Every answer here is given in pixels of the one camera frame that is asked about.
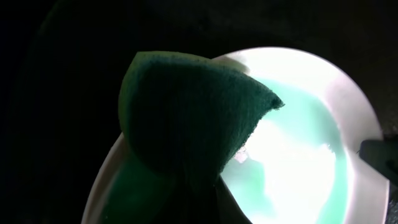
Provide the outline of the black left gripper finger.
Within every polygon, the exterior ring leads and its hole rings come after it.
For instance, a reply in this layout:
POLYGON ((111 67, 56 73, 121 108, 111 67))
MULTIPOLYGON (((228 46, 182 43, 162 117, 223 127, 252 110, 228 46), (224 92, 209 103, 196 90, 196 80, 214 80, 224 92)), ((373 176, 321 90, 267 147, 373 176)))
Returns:
POLYGON ((251 224, 233 198, 223 179, 217 180, 215 191, 221 224, 251 224))

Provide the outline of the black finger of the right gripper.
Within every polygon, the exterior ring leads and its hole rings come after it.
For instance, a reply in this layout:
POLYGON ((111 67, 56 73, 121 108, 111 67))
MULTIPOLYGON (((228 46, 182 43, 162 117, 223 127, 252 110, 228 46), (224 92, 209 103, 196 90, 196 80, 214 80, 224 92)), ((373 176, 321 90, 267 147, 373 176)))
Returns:
POLYGON ((359 156, 389 180, 397 180, 397 140, 365 140, 359 156))

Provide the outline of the white plate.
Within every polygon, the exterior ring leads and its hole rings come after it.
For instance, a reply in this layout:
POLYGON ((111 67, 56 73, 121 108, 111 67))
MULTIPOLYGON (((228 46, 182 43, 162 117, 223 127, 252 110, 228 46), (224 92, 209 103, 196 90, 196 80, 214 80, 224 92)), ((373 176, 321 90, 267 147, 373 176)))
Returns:
MULTIPOLYGON (((384 223, 389 179, 359 157, 381 140, 376 115, 358 86, 332 63, 282 47, 239 50, 211 60, 272 90, 283 106, 258 122, 220 174, 251 223, 384 223)), ((131 158, 117 138, 91 188, 83 223, 108 218, 131 158)))

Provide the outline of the green scouring sponge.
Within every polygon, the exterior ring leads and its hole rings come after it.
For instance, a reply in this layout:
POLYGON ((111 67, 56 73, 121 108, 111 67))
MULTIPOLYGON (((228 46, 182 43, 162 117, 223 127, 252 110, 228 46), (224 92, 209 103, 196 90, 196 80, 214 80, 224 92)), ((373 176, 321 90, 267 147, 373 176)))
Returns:
POLYGON ((219 223, 216 185, 261 118, 283 106, 245 73, 196 55, 139 52, 119 93, 131 158, 108 218, 219 223))

